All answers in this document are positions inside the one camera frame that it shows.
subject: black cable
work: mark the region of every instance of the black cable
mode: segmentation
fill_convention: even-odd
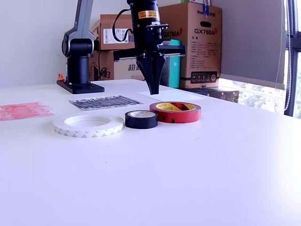
[[[132,29],[127,29],[126,34],[124,35],[123,40],[120,40],[119,38],[117,38],[117,37],[116,37],[116,33],[115,33],[115,23],[116,23],[116,21],[118,20],[118,18],[120,17],[121,14],[123,14],[124,12],[130,11],[130,10],[131,10],[131,8],[130,8],[130,9],[123,9],[123,10],[121,10],[121,11],[118,13],[118,15],[117,15],[117,17],[116,17],[116,19],[115,19],[115,22],[114,22],[114,24],[113,24],[113,37],[114,37],[114,39],[115,39],[116,41],[119,41],[119,42],[124,41],[124,40],[127,38],[127,33],[128,33],[128,31],[130,31],[131,33],[133,33]]]
[[[99,77],[98,79],[101,81],[101,77],[104,76],[103,74],[105,74],[107,72],[107,68],[103,67],[100,71],[99,71]]]
[[[101,81],[102,80],[102,78],[101,78],[101,73],[100,73],[100,63],[99,63],[99,61],[100,61],[100,54],[101,54],[101,52],[102,51],[99,51],[99,54],[98,54],[98,79],[97,80],[99,80],[99,81]]]

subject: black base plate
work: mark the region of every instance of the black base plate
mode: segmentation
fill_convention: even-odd
[[[84,93],[102,93],[104,92],[104,87],[95,85],[93,83],[85,84],[74,84],[69,85],[64,81],[56,81],[56,83],[63,87],[65,90],[71,92],[72,94],[84,94]]]

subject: teal container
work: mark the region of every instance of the teal container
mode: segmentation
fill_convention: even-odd
[[[165,40],[163,45],[180,46],[179,40]],[[180,86],[180,56],[167,56],[163,66],[160,85],[171,88],[179,88]]]

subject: black electrical tape roll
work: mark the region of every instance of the black electrical tape roll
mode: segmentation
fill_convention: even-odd
[[[126,113],[126,127],[151,129],[158,125],[158,113],[151,111],[132,111]]]

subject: orange object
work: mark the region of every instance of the orange object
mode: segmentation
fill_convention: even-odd
[[[59,73],[59,74],[58,74],[58,80],[59,80],[59,81],[65,81],[64,76],[63,76],[62,73]]]

